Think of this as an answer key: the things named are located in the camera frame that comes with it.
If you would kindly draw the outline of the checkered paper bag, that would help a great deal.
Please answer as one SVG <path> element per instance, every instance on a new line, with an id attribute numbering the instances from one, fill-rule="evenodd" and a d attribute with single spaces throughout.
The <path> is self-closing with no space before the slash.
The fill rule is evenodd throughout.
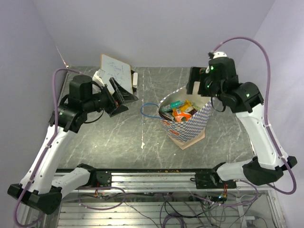
<path id="1" fill-rule="evenodd" d="M 189 113 L 192 117 L 188 121 L 176 122 L 172 110 L 161 112 L 160 108 L 176 101 L 189 100 L 193 110 Z M 186 93 L 186 87 L 179 88 L 165 96 L 159 104 L 145 103 L 141 106 L 142 115 L 160 121 L 166 134 L 181 149 L 185 149 L 205 137 L 211 108 L 212 99 L 200 95 Z"/>

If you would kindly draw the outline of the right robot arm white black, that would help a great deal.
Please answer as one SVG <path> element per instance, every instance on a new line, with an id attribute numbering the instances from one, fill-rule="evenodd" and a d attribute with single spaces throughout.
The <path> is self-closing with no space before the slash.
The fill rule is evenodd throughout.
<path id="1" fill-rule="evenodd" d="M 208 67 L 191 67 L 186 91 L 189 95 L 216 97 L 224 108 L 229 107 L 244 126 L 256 153 L 246 161 L 215 166 L 209 177 L 213 187 L 220 188 L 231 180 L 247 180 L 257 186 L 270 184 L 297 164 L 294 156 L 281 150 L 266 122 L 266 103 L 258 87 L 252 82 L 239 82 L 233 59 L 218 57 L 211 59 Z"/>

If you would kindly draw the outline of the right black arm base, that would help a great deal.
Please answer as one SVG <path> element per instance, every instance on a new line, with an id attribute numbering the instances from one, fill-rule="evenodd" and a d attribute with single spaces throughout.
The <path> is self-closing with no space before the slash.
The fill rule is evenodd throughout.
<path id="1" fill-rule="evenodd" d="M 196 169 L 194 177 L 190 178 L 194 182 L 196 189 L 236 189 L 237 184 L 232 181 L 223 181 L 212 169 Z"/>

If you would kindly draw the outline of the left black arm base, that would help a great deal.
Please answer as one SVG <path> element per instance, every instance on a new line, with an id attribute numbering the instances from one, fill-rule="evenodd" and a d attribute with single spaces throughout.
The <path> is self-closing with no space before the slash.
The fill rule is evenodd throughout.
<path id="1" fill-rule="evenodd" d="M 86 181 L 84 187 L 109 187 L 112 183 L 112 175 L 108 171 L 99 171 L 98 169 L 87 165 L 79 164 L 77 168 L 82 168 L 87 170 L 90 175 Z"/>

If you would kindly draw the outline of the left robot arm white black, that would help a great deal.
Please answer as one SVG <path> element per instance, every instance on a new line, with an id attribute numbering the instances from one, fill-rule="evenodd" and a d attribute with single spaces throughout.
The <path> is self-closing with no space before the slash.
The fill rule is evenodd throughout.
<path id="1" fill-rule="evenodd" d="M 107 86 L 100 86 L 90 76 L 76 75 L 69 83 L 69 93 L 62 98 L 49 120 L 47 135 L 31 168 L 19 184 L 12 184 L 8 194 L 33 209 L 52 214 L 61 200 L 79 187 L 93 188 L 97 183 L 96 168 L 80 164 L 73 171 L 53 179 L 64 149 L 78 133 L 87 116 L 93 112 L 110 117 L 128 110 L 126 103 L 137 97 L 121 87 L 113 77 Z"/>

